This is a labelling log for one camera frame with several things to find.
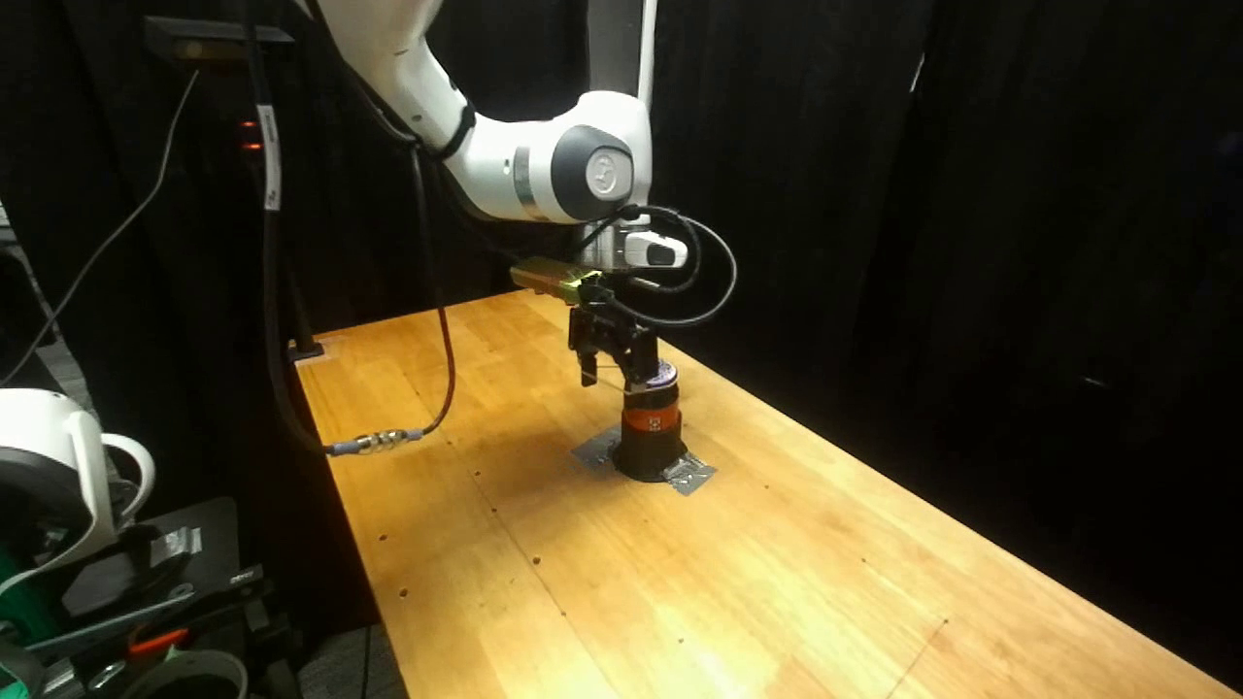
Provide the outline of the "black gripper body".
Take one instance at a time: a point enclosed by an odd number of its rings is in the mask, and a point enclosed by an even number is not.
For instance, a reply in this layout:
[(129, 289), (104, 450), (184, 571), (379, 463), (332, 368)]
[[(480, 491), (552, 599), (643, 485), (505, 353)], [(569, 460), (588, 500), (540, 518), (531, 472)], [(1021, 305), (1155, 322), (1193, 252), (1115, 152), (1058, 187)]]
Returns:
[(636, 322), (622, 310), (612, 310), (612, 309), (575, 309), (571, 310), (571, 322), (569, 322), (571, 353), (588, 342), (600, 345), (600, 357), (612, 353), (619, 368), (628, 353), (657, 357), (657, 334), (645, 322)]

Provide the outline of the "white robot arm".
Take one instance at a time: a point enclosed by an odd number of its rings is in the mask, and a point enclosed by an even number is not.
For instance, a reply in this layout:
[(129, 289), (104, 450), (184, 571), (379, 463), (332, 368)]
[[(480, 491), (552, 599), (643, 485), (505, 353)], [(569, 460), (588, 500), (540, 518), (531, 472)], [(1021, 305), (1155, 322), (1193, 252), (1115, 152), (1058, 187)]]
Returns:
[(443, 0), (300, 0), (382, 116), (428, 148), (495, 221), (593, 224), (582, 261), (628, 272), (626, 235), (653, 195), (653, 116), (636, 94), (582, 91), (552, 116), (486, 112), (433, 48)]

